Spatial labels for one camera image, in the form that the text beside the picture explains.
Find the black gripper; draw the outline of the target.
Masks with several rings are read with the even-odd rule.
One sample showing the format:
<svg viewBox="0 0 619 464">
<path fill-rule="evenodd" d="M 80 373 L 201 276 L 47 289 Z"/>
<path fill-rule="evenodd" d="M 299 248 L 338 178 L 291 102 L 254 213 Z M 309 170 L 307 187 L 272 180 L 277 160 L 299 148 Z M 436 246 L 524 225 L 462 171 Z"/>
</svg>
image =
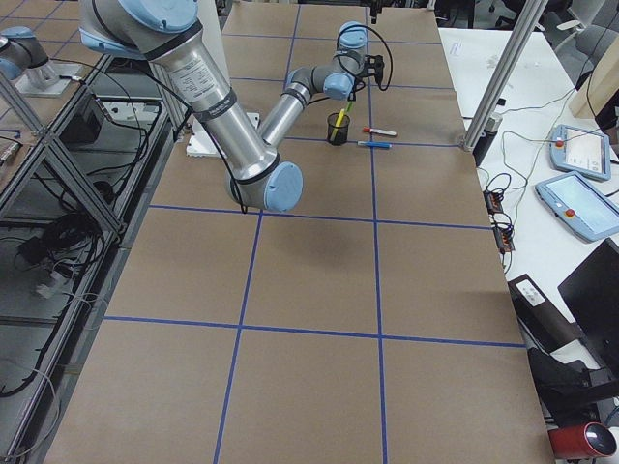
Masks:
<svg viewBox="0 0 619 464">
<path fill-rule="evenodd" d="M 357 87 L 357 88 L 352 89 L 349 95 L 347 96 L 347 101 L 355 102 L 357 100 L 357 94 L 362 91 L 363 91 L 362 87 Z"/>
</svg>

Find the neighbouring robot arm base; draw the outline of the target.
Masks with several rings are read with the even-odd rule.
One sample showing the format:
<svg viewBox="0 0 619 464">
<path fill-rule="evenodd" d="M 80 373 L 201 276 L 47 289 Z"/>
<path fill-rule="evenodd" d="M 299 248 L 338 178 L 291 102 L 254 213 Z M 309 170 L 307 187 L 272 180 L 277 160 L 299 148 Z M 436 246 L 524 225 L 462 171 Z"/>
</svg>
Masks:
<svg viewBox="0 0 619 464">
<path fill-rule="evenodd" d="M 75 63 L 52 61 L 34 32 L 25 26 L 1 31 L 1 74 L 29 97 L 59 97 L 81 72 Z"/>
</svg>

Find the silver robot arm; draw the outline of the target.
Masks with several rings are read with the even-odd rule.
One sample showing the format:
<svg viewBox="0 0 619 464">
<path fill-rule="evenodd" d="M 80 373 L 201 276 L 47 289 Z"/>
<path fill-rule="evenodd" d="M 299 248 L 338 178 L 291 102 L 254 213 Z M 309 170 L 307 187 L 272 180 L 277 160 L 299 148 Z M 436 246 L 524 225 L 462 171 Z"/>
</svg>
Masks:
<svg viewBox="0 0 619 464">
<path fill-rule="evenodd" d="M 182 102 L 221 148 L 229 167 L 228 193 L 243 207 L 287 212 L 296 206 L 303 174 L 281 160 L 281 141 L 314 95 L 346 100 L 368 68 L 367 31 L 349 21 L 339 29 L 332 61 L 292 72 L 275 107 L 255 127 L 203 42 L 196 2 L 82 1 L 79 9 L 85 46 L 163 67 Z"/>
</svg>

